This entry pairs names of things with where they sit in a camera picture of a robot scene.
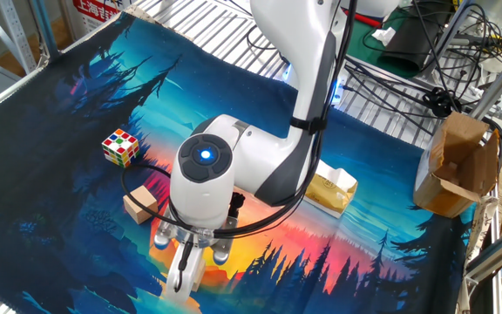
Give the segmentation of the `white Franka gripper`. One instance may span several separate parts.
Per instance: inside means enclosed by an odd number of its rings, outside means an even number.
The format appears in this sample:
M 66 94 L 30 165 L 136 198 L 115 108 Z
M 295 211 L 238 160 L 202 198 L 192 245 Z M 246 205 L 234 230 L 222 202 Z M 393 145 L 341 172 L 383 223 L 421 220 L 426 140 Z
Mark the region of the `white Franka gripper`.
M 185 303 L 194 285 L 199 285 L 205 265 L 202 248 L 193 242 L 180 243 L 168 272 L 165 298 Z

